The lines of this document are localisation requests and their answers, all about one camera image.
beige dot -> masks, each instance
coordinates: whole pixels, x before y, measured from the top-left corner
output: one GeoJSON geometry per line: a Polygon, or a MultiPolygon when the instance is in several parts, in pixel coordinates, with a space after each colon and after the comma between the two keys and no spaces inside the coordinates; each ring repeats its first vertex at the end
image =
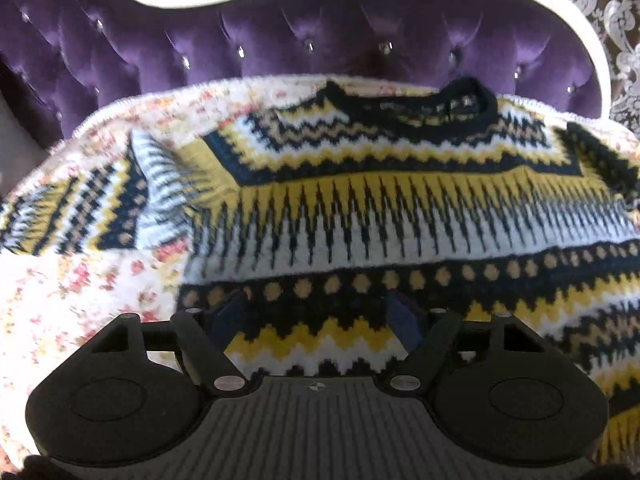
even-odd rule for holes
{"type": "Polygon", "coordinates": [[[442,285],[447,286],[451,281],[451,273],[447,270],[447,267],[440,267],[436,272],[436,281],[442,285]]]}
{"type": "Polygon", "coordinates": [[[207,303],[209,306],[214,306],[222,298],[224,298],[225,290],[221,286],[215,286],[207,294],[207,303]]]}
{"type": "Polygon", "coordinates": [[[555,269],[558,264],[558,259],[552,254],[547,254],[545,256],[545,267],[547,269],[555,269]]]}
{"type": "Polygon", "coordinates": [[[365,294],[369,287],[371,286],[371,282],[367,278],[366,274],[358,274],[353,279],[353,288],[355,288],[360,294],[365,294]]]}
{"type": "Polygon", "coordinates": [[[195,290],[190,290],[182,298],[182,304],[186,307],[193,306],[198,301],[198,293],[195,290]]]}
{"type": "Polygon", "coordinates": [[[411,285],[412,290],[422,290],[424,289],[424,276],[419,270],[413,270],[411,275],[409,275],[409,285],[411,285]]]}
{"type": "Polygon", "coordinates": [[[489,264],[484,268],[484,276],[490,282],[494,282],[500,276],[500,271],[494,264],[489,264]]]}
{"type": "Polygon", "coordinates": [[[282,294],[282,288],[278,282],[267,283],[264,287],[264,297],[267,301],[275,301],[282,294]]]}
{"type": "Polygon", "coordinates": [[[400,278],[398,278],[398,273],[394,270],[388,270],[385,272],[385,275],[382,277],[382,283],[386,285],[388,290],[393,290],[398,288],[400,283],[400,278]]]}
{"type": "Polygon", "coordinates": [[[302,280],[298,280],[298,282],[296,283],[296,286],[293,288],[293,291],[296,293],[296,296],[299,297],[301,300],[308,298],[312,290],[313,290],[313,285],[311,285],[311,282],[306,278],[303,278],[302,280]]]}
{"type": "Polygon", "coordinates": [[[324,284],[324,291],[327,294],[335,294],[338,290],[340,290],[340,278],[334,274],[326,280],[326,283],[324,284]]]}
{"type": "Polygon", "coordinates": [[[520,264],[517,260],[511,260],[507,264],[507,274],[510,275],[514,280],[520,277],[520,264]]]}
{"type": "Polygon", "coordinates": [[[527,276],[533,278],[538,273],[538,266],[533,260],[528,260],[527,265],[524,266],[524,271],[527,273],[527,276]]]}
{"type": "Polygon", "coordinates": [[[472,282],[476,278],[476,273],[469,265],[462,266],[462,275],[465,277],[466,280],[470,282],[472,282]]]}

floral bedsheet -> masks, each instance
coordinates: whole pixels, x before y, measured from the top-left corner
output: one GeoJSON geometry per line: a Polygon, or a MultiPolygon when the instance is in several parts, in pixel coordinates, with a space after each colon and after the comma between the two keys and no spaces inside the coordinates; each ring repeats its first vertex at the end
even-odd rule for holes
{"type": "MultiPolygon", "coordinates": [[[[362,95],[430,91],[360,78],[332,79],[362,95]]],[[[165,146],[175,148],[253,108],[300,101],[326,80],[327,76],[228,80],[117,102],[89,117],[74,138],[59,146],[14,193],[112,162],[122,156],[133,127],[149,130],[165,146]]],[[[550,111],[536,102],[522,103],[550,111]]],[[[568,118],[548,116],[558,121],[568,118]]],[[[601,120],[598,130],[609,146],[640,156],[640,142],[627,129],[601,120]]],[[[24,407],[34,387],[119,314],[137,312],[142,321],[168,319],[186,261],[185,240],[154,250],[69,256],[0,252],[0,470],[10,468],[10,462],[21,466],[27,455],[37,453],[24,421],[24,407]]],[[[150,357],[176,366],[172,354],[155,352],[150,357]]]]}

patterned sweater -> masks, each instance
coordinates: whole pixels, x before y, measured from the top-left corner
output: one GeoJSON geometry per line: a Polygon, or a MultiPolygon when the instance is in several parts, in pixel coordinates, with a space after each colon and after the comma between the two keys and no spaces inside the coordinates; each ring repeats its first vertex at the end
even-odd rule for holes
{"type": "MultiPolygon", "coordinates": [[[[475,80],[403,98],[329,83],[174,152],[134,131],[122,160],[3,204],[0,246],[187,237],[178,308],[243,288],[251,308],[226,351],[248,371],[384,370],[390,290],[468,319],[512,311],[590,371],[639,341],[640,239],[625,211],[638,181],[583,126],[548,128],[475,80]]],[[[614,413],[640,401],[635,373],[609,389],[614,413]]]]}

tufted headboard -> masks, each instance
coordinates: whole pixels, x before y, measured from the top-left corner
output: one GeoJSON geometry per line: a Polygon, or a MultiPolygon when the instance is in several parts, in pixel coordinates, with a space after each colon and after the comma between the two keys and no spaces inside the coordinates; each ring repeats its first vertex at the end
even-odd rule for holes
{"type": "Polygon", "coordinates": [[[531,0],[235,0],[194,9],[0,0],[0,16],[0,91],[43,146],[114,100],[255,75],[433,87],[473,75],[498,93],[602,113],[584,45],[531,0]]]}

bed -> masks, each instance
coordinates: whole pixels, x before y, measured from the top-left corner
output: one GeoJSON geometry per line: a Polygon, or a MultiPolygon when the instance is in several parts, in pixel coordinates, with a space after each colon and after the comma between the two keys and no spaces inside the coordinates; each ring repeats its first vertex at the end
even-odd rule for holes
{"type": "MultiPolygon", "coordinates": [[[[0,16],[0,91],[33,139],[55,147],[24,188],[108,159],[132,124],[172,124],[173,146],[242,110],[308,97],[327,75],[365,95],[469,75],[564,120],[603,120],[611,108],[606,54],[569,0],[0,0],[0,16]]],[[[606,124],[610,146],[638,152],[631,132],[606,124]]],[[[23,417],[30,391],[111,317],[168,318],[185,252],[176,242],[95,257],[0,254],[0,446],[15,465],[36,452],[23,417]]],[[[638,410],[613,415],[600,458],[629,462],[638,410]]]]}

